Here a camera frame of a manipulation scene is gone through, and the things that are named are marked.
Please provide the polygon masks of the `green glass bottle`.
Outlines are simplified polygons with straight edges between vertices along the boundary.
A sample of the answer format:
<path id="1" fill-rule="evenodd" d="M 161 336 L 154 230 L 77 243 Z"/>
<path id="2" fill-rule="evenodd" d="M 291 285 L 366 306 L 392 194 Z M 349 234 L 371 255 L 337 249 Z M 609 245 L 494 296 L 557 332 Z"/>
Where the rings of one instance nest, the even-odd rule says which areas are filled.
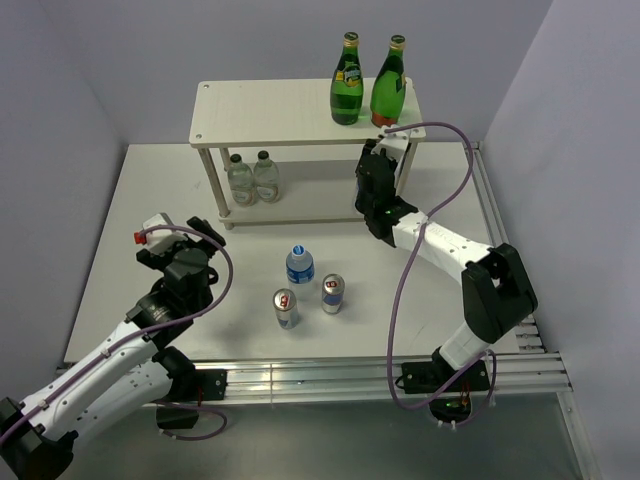
<path id="1" fill-rule="evenodd" d="M 376 127 L 396 124 L 403 110 L 406 78 L 403 54 L 406 38 L 393 35 L 385 61 L 375 79 L 371 99 L 371 121 Z"/>
<path id="2" fill-rule="evenodd" d="M 339 125 L 356 123 L 362 107 L 364 85 L 358 47 L 359 35 L 346 32 L 330 87 L 331 116 Z"/>

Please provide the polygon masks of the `silver energy drink can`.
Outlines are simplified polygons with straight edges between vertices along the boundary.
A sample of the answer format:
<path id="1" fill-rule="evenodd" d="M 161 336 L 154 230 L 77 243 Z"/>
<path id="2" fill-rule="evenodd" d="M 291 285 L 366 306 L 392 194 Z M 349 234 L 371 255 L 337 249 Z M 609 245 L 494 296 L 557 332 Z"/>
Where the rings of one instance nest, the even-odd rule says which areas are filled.
<path id="1" fill-rule="evenodd" d="M 324 277 L 322 287 L 322 309 L 327 314 L 337 314 L 343 304 L 345 281 L 339 274 Z"/>
<path id="2" fill-rule="evenodd" d="M 294 328 L 299 321 L 297 298 L 286 288 L 277 290 L 273 295 L 273 305 L 278 324 L 283 329 Z"/>

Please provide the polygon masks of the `water bottle blue cap front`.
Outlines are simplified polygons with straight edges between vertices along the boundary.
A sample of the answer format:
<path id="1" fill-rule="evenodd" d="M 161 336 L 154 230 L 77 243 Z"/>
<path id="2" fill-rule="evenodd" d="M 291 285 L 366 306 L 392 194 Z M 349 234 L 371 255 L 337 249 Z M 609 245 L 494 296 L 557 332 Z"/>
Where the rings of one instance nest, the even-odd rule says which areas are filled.
<path id="1" fill-rule="evenodd" d="M 315 264 L 303 245 L 295 245 L 286 257 L 286 275 L 290 289 L 299 299 L 308 299 L 314 291 Z"/>

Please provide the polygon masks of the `water bottle blue cap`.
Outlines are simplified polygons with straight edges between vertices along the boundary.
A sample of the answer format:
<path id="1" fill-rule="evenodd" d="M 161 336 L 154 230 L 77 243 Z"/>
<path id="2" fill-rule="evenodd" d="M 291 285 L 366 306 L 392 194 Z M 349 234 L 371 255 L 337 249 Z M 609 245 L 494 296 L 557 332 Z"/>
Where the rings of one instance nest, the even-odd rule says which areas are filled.
<path id="1" fill-rule="evenodd" d="M 315 264 L 303 245 L 295 245 L 286 257 L 286 275 L 290 289 L 299 299 L 308 299 L 314 291 Z"/>
<path id="2" fill-rule="evenodd" d="M 356 182 L 356 189 L 355 189 L 355 198 L 354 198 L 354 207 L 355 209 L 362 213 L 362 207 L 361 207 L 361 191 L 360 191 L 360 184 L 359 182 Z"/>

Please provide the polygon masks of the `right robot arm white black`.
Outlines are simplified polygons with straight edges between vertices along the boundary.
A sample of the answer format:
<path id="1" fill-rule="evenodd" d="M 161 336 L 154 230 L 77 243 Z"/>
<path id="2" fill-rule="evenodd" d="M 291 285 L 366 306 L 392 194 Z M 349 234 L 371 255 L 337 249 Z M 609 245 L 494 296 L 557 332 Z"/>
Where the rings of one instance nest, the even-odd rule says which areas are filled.
<path id="1" fill-rule="evenodd" d="M 532 314 L 538 299 L 515 247 L 463 237 L 429 219 L 396 192 L 395 173 L 406 140 L 366 141 L 355 174 L 356 210 L 374 237 L 421 257 L 461 286 L 463 323 L 432 354 L 425 379 L 432 387 L 457 388 L 468 364 Z"/>

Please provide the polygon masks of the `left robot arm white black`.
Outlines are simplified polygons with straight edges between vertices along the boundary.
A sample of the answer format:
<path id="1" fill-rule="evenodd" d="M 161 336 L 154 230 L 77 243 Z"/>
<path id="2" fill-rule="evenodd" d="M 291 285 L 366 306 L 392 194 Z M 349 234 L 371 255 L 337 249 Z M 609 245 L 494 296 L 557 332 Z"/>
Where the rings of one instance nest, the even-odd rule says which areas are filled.
<path id="1" fill-rule="evenodd" d="M 209 262 L 226 245 L 204 219 L 186 226 L 160 213 L 134 241 L 136 260 L 160 273 L 107 338 L 63 375 L 21 401 L 1 402 L 1 457 L 19 479 L 56 479 L 75 449 L 149 402 L 202 397 L 202 378 L 173 341 L 218 304 Z"/>

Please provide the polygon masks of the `white two-tier wooden shelf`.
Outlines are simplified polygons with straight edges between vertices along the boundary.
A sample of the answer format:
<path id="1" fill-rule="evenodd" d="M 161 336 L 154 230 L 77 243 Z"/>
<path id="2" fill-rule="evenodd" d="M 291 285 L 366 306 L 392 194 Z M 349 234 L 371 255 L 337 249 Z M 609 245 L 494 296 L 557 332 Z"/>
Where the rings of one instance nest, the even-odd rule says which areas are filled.
<path id="1" fill-rule="evenodd" d="M 360 221 L 355 168 L 379 130 L 364 106 L 357 122 L 335 123 L 328 79 L 202 81 L 189 144 L 204 165 L 226 229 L 244 225 Z M 239 206 L 226 178 L 230 157 L 254 165 L 267 151 L 282 185 L 274 203 Z"/>

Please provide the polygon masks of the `clear soda water bottle left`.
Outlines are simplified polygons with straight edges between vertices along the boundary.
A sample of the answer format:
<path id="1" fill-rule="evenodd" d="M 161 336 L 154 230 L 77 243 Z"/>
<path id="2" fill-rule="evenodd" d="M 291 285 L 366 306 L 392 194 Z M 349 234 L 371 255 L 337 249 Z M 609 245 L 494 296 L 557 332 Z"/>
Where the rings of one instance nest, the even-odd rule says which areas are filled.
<path id="1" fill-rule="evenodd" d="M 240 154 L 230 156 L 227 178 L 231 196 L 237 205 L 249 207 L 255 203 L 256 189 L 251 168 L 243 161 Z"/>

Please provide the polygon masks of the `clear soda water bottle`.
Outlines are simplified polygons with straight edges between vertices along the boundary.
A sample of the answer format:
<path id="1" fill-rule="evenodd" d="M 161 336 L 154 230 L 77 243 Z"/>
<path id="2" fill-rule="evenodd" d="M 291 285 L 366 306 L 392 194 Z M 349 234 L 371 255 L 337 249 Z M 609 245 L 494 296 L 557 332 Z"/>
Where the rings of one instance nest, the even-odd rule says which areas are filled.
<path id="1" fill-rule="evenodd" d="M 230 156 L 227 178 L 231 196 L 237 205 L 249 207 L 255 203 L 256 189 L 251 168 L 243 161 L 240 154 Z"/>
<path id="2" fill-rule="evenodd" d="M 280 194 L 280 175 L 278 166 L 271 159 L 268 151 L 258 152 L 253 177 L 260 199 L 266 203 L 277 202 Z"/>

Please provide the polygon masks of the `clear soda water bottle right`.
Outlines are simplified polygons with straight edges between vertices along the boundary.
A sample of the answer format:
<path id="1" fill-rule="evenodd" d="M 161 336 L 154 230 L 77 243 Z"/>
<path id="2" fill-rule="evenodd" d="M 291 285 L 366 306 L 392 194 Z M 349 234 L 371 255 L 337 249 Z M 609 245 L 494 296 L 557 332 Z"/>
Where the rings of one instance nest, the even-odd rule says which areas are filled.
<path id="1" fill-rule="evenodd" d="M 253 177 L 260 199 L 266 203 L 277 202 L 280 194 L 280 175 L 278 166 L 271 159 L 268 151 L 258 152 Z"/>

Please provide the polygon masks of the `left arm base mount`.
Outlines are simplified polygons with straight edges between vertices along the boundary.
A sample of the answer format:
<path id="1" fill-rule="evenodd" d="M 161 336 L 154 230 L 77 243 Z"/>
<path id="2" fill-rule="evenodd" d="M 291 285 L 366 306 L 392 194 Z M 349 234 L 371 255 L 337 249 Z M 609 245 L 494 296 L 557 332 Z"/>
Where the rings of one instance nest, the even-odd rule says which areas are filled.
<path id="1" fill-rule="evenodd" d="M 227 386 L 227 371 L 212 372 L 194 370 L 173 380 L 169 393 L 161 401 L 174 406 L 158 406 L 156 425 L 161 430 L 191 430 L 200 419 L 200 408 L 206 401 L 224 399 Z"/>

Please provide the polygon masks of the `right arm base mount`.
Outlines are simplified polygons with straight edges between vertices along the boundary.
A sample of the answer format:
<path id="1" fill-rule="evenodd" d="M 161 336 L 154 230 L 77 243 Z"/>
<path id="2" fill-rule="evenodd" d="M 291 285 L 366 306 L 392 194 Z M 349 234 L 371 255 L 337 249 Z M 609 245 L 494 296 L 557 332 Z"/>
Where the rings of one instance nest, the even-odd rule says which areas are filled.
<path id="1" fill-rule="evenodd" d="M 447 365 L 439 366 L 434 361 L 405 362 L 401 364 L 402 375 L 395 381 L 405 394 L 426 394 L 432 397 L 453 375 Z M 487 393 L 491 402 L 495 387 L 495 374 L 483 360 L 476 361 L 467 371 L 447 387 L 444 393 L 428 405 L 429 413 L 440 427 L 455 428 L 469 420 L 474 412 L 473 394 Z"/>

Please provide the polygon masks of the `aluminium frame rail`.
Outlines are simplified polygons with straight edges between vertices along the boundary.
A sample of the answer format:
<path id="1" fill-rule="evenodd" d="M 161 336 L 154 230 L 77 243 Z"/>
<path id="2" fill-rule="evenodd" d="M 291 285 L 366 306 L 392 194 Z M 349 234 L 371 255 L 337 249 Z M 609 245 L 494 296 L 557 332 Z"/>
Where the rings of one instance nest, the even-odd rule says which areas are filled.
<path id="1" fill-rule="evenodd" d="M 174 341 L 231 428 L 213 442 L 108 457 L 96 478 L 594 479 L 571 385 L 532 318 L 536 297 L 497 228 L 478 164 L 423 143 L 400 195 L 427 225 L 393 245 L 356 211 L 357 145 L 270 146 L 283 190 L 220 217 L 189 146 L 129 147 L 64 362 L 98 346 L 158 273 L 133 232 L 156 213 L 209 220 L 219 304 Z"/>

